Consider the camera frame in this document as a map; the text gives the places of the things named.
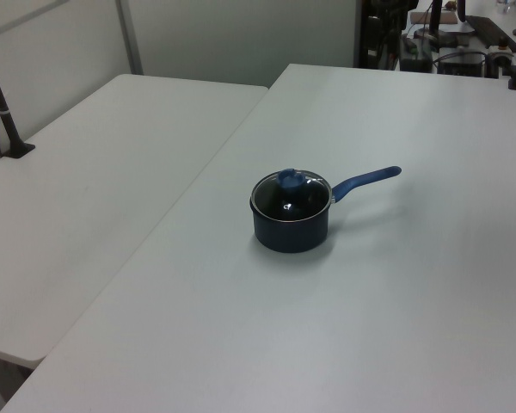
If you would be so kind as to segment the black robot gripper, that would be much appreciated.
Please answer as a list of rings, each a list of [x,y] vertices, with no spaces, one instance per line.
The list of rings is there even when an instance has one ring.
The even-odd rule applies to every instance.
[[[409,11],[416,9],[418,0],[371,0],[368,2],[368,15],[381,16],[383,13],[397,13],[393,28],[395,31],[403,30],[403,18]],[[388,31],[390,29],[390,17],[382,15],[380,17],[381,30]]]

